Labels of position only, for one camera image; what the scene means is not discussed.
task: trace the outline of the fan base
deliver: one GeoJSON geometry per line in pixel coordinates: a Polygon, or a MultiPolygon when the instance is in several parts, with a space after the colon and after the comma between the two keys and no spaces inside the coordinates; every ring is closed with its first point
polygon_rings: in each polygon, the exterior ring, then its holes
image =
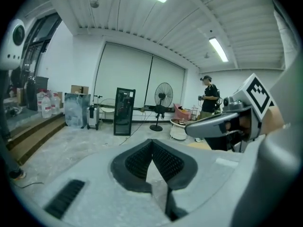
{"type": "Polygon", "coordinates": [[[152,131],[162,131],[163,130],[163,128],[161,126],[158,126],[158,125],[151,125],[150,129],[152,131]]]}

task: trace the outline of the roller blind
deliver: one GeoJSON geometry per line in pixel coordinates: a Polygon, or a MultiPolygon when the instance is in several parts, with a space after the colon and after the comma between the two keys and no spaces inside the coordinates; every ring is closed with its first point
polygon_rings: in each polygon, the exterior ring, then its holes
{"type": "Polygon", "coordinates": [[[95,95],[116,98],[117,87],[135,89],[134,107],[143,107],[152,55],[128,47],[106,44],[100,61],[95,95]]]}
{"type": "Polygon", "coordinates": [[[155,105],[156,89],[163,82],[170,84],[173,90],[173,99],[170,107],[173,106],[173,103],[179,104],[182,96],[184,72],[183,68],[154,56],[145,104],[155,105]]]}

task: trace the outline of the silver suitcase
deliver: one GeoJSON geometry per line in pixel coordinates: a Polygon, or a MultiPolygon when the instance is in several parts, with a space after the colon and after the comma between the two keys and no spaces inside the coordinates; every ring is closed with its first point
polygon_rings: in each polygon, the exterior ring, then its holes
{"type": "Polygon", "coordinates": [[[87,129],[95,128],[98,130],[99,128],[99,113],[100,113],[100,107],[99,104],[90,105],[86,110],[87,115],[87,129]]]}

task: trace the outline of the wooden step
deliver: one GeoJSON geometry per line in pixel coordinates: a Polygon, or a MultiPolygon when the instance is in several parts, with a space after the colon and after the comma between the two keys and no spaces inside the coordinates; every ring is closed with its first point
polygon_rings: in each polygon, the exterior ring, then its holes
{"type": "Polygon", "coordinates": [[[12,136],[12,141],[10,141],[6,147],[8,150],[12,150],[17,144],[19,144],[21,141],[25,140],[27,137],[35,133],[40,128],[45,127],[49,123],[53,122],[56,119],[59,119],[63,117],[63,113],[60,113],[58,115],[54,115],[50,118],[44,119],[37,119],[31,122],[28,122],[20,127],[17,127],[14,129],[10,134],[12,136]]]}
{"type": "Polygon", "coordinates": [[[17,144],[10,152],[23,165],[49,138],[65,126],[65,117],[60,117],[40,128],[17,144]]]}

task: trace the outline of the round table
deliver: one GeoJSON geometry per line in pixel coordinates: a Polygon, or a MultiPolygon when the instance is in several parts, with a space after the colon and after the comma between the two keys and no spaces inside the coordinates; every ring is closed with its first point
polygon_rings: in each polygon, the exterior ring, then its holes
{"type": "Polygon", "coordinates": [[[185,140],[187,138],[187,134],[185,133],[184,128],[189,121],[184,119],[170,119],[170,122],[173,124],[170,129],[170,139],[185,140]]]}

